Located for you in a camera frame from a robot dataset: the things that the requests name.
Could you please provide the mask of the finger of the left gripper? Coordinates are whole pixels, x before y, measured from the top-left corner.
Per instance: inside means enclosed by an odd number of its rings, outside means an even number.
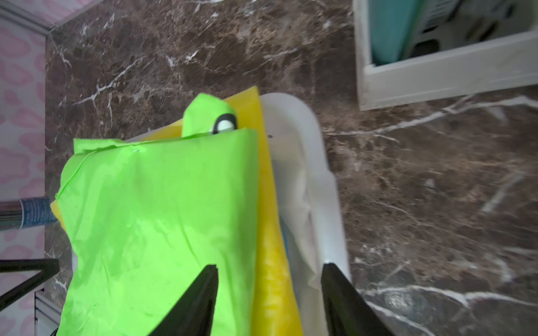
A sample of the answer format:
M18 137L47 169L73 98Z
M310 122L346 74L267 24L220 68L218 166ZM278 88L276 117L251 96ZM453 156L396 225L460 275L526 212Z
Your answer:
M59 260L54 258L1 260L1 274L30 271L36 271L36 274L1 296L1 311L59 273Z

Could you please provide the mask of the white raincoat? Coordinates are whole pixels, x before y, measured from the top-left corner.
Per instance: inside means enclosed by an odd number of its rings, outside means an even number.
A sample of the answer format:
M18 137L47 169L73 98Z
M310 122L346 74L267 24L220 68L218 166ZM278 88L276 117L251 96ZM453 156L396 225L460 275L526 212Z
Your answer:
M303 334L327 335L303 151L292 135L273 137L269 144L280 225Z

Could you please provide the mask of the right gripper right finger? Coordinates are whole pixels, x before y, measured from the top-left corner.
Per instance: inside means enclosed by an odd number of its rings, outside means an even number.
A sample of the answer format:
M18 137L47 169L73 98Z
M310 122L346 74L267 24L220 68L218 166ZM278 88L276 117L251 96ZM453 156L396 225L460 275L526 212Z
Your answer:
M336 264L323 265L321 284L330 335L393 336Z

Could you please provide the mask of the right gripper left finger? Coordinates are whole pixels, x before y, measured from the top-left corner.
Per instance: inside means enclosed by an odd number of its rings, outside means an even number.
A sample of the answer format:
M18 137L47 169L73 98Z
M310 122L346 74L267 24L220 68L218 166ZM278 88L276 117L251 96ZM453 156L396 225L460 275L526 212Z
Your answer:
M211 335L219 273L206 265L150 336Z

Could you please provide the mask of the white perforated plastic basket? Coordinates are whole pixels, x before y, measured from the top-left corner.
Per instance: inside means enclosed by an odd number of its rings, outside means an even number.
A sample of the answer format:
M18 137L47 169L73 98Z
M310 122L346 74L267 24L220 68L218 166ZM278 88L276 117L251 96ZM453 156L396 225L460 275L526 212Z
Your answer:
M325 263L349 275L336 180L310 108L257 88L200 94L163 137L74 140L56 201L78 267L59 334L148 335L216 265L213 335L304 335L269 144L287 135L305 159L321 277Z

